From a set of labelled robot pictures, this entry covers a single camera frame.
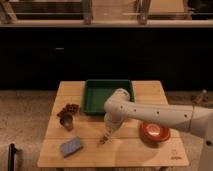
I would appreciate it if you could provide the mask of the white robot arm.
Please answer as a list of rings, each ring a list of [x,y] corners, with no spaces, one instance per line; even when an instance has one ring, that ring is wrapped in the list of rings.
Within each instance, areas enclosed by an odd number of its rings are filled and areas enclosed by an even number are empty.
[[[129,93],[116,89],[104,103],[104,122],[109,131],[118,130],[125,118],[154,123],[203,139],[198,171],[213,171],[213,109],[192,105],[139,104]]]

